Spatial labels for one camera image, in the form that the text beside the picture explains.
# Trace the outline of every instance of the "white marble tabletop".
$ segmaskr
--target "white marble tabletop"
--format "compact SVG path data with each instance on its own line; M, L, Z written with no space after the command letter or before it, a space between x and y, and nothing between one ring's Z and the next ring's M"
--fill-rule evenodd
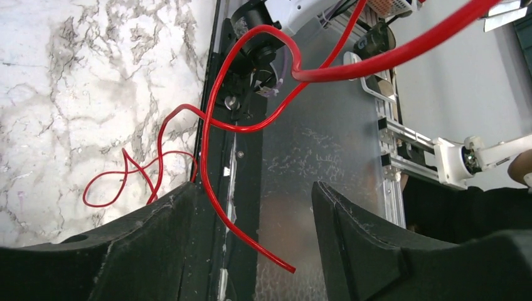
M0 1L0 245L58 243L145 205L132 175L108 208L82 203L98 173L123 170L121 148L155 158L161 122L198 105L215 0ZM193 151L197 118L172 121L164 151ZM159 196L187 181L190 160L165 157ZM149 174L156 180L156 167ZM110 201L122 176L96 182Z

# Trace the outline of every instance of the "gray wall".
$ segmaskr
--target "gray wall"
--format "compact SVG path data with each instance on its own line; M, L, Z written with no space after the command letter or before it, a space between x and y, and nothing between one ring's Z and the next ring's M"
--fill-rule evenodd
M466 0L428 1L421 11L392 24L398 45L417 37ZM398 68L404 123L431 138L485 144L532 132L532 80L511 25L484 33L483 22ZM519 187L508 164L478 174L469 184L483 189Z

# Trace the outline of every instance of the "metal sheet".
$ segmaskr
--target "metal sheet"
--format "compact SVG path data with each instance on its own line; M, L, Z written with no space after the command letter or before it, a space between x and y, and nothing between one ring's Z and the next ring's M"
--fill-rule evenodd
M294 39L304 68L317 68L339 35L321 29L317 20L303 27ZM340 56L335 65L341 63ZM296 84L285 79L279 95L269 100L269 114ZM328 182L386 218L377 120L375 99L359 80L316 83L264 130L259 242L297 271L291 275L259 256L257 300L326 300L312 213L314 181Z

